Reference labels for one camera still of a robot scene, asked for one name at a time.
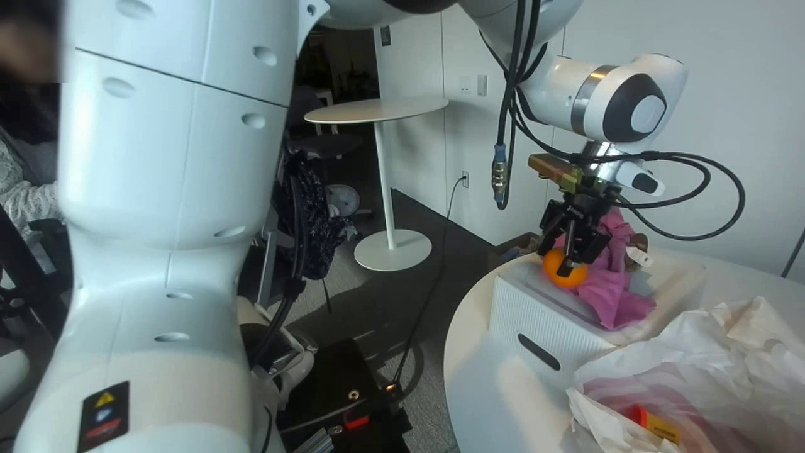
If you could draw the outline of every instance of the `white wall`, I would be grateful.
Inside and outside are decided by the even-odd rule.
[[[620,63],[640,52],[670,52],[690,67],[690,83],[666,131],[654,147],[695,151],[735,167],[748,186],[748,214],[727,233],[698,240],[661,240],[725,256],[768,271],[781,271],[797,233],[805,225],[805,72],[803,27],[805,1],[778,0],[587,0],[553,50],[574,58]],[[454,6],[433,18],[410,18],[392,24],[398,38],[377,47],[382,95],[447,95],[442,113],[446,139],[427,139],[417,126],[405,135],[421,135],[425,151],[401,140],[401,131],[384,134],[396,159],[417,154],[398,165],[389,159],[396,186],[442,212],[447,190],[461,171],[471,174],[471,189],[459,190],[454,218],[483,238],[499,244],[537,229],[557,186],[539,181],[527,165],[537,146],[518,140],[514,195],[509,212],[499,212],[488,189],[493,126],[504,81],[475,24]],[[479,93],[479,77],[488,77],[488,93]],[[558,146],[567,134],[540,131]],[[651,165],[676,190],[698,179],[672,165]],[[688,207],[651,212],[660,225],[672,232],[706,232],[730,215],[735,190],[721,179],[711,190]]]

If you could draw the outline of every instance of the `white table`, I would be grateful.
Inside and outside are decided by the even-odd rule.
[[[762,293],[794,332],[805,334],[803,285],[698,253],[661,248],[657,256],[679,264],[676,269],[699,273],[698,288],[679,296],[675,312],[690,307],[706,308],[718,301],[742,301]],[[605,354],[615,344],[591,337],[583,339],[583,334],[578,334],[581,329],[574,329],[574,321],[569,321],[574,315],[558,308],[549,296],[544,296],[549,305],[527,296],[500,296],[505,293],[500,291],[500,281],[515,281],[520,286],[545,285],[539,273],[539,256],[520,256],[485,273],[454,315],[442,378],[459,446],[462,453],[578,449],[571,438],[567,438],[571,414],[564,389],[569,374],[581,363]],[[515,337],[514,332],[528,326],[537,334],[544,332],[540,344],[560,359],[560,371],[549,370],[549,364],[511,339]]]
[[[396,214],[392,214],[396,209],[392,209],[392,195],[384,176],[384,146],[382,146],[379,126],[384,121],[425,115],[446,106],[447,106],[446,97],[369,97],[369,100],[318,108],[304,115],[304,121],[310,123],[372,123],[376,126],[384,232],[366,235],[355,246],[355,261],[362,264],[366,269],[372,269],[372,271],[407,269],[425,261],[433,248],[425,233],[396,225]]]

